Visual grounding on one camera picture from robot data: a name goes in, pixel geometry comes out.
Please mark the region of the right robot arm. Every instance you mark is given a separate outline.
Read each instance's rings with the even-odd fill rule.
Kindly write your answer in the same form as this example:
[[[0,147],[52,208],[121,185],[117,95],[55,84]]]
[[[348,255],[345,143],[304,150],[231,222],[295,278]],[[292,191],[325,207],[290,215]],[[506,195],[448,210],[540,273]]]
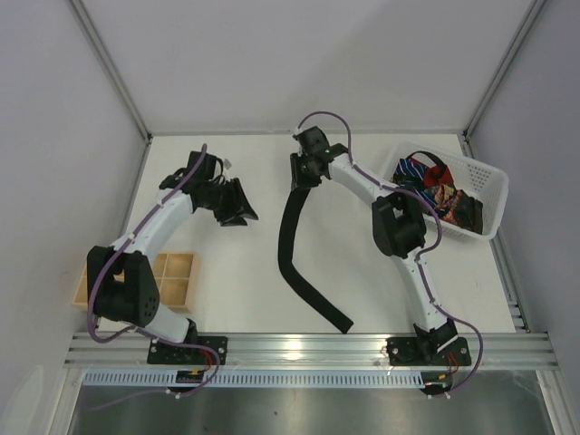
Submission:
[[[279,230],[277,263],[292,290],[340,333],[346,334],[353,321],[328,301],[296,270],[295,235],[300,214],[310,191],[323,179],[334,181],[359,198],[372,213],[372,239],[392,259],[406,285],[414,311],[414,338],[396,344],[388,352],[394,365],[443,363],[459,335],[455,322],[436,308],[428,289],[430,277],[415,257],[425,246],[426,224],[420,202],[383,180],[365,177],[350,160],[343,144],[330,144],[318,127],[298,130],[294,135],[299,150],[290,156],[291,190]]]

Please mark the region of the black tie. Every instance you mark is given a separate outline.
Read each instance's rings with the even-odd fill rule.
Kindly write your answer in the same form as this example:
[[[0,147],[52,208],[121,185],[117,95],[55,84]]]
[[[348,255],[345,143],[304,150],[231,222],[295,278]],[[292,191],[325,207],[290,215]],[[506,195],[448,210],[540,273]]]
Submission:
[[[303,214],[311,189],[296,188],[289,192],[280,221],[277,239],[276,261],[285,284],[309,310],[331,327],[337,334],[347,334],[354,322],[342,308],[337,306],[319,284],[312,273],[320,264],[319,254],[306,254],[299,246]]]

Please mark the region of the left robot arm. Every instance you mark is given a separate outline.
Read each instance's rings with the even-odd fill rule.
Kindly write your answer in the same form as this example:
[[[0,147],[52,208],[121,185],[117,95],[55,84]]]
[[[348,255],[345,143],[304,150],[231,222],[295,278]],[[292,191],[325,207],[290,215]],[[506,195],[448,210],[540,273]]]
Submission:
[[[196,323],[161,302],[153,266],[174,232],[200,209],[211,212],[222,227],[243,227],[258,218],[241,181],[227,175],[229,167],[206,147],[191,151],[187,165],[160,182],[154,205],[133,230],[89,251],[87,328],[95,342],[115,338],[97,333],[96,323],[104,318],[158,342],[198,344]]]

